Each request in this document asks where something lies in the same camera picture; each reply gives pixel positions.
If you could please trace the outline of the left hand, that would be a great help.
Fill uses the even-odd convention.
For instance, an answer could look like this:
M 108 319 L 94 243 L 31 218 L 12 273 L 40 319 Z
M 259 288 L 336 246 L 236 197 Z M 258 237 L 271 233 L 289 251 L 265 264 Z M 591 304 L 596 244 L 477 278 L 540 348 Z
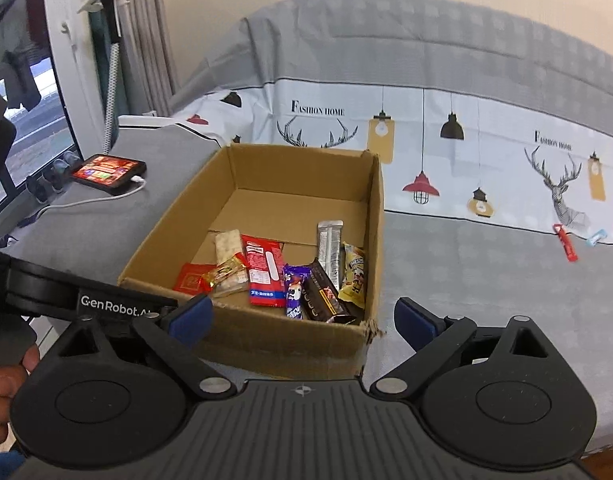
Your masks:
M 10 404 L 21 386 L 40 362 L 40 350 L 36 344 L 26 350 L 20 364 L 0 367 L 0 444 L 8 437 Z

